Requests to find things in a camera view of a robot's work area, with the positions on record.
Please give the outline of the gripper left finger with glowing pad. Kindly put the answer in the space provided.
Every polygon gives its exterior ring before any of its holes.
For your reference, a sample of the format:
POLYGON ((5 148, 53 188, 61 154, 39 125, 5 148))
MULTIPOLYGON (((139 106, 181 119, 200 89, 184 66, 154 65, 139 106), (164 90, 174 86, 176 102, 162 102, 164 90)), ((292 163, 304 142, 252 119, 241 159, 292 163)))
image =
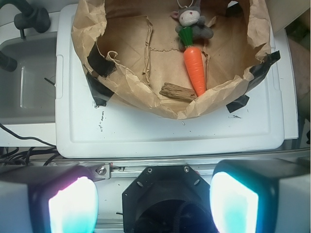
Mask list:
POLYGON ((99 197, 84 166, 3 166, 2 233, 92 233, 99 197))

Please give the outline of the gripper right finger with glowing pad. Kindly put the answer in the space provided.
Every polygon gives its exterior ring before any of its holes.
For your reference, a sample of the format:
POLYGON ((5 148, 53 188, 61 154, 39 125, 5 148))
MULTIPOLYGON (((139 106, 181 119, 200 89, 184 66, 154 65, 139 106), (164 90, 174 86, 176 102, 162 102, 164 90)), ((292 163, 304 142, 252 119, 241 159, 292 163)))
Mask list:
POLYGON ((310 160, 222 160, 209 199, 221 233, 309 233, 310 160))

